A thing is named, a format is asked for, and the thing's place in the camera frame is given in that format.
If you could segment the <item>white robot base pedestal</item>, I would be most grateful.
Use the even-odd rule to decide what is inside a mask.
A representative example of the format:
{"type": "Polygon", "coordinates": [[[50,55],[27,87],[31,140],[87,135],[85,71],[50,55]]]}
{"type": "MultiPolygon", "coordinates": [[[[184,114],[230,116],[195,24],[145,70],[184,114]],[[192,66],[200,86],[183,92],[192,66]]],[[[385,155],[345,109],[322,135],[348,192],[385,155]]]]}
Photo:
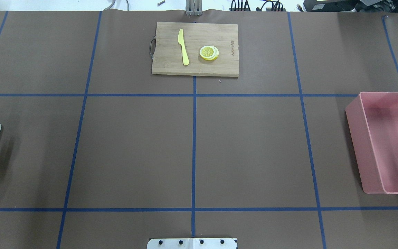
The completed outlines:
{"type": "Polygon", "coordinates": [[[147,249],[237,249],[236,238],[154,238],[147,249]]]}

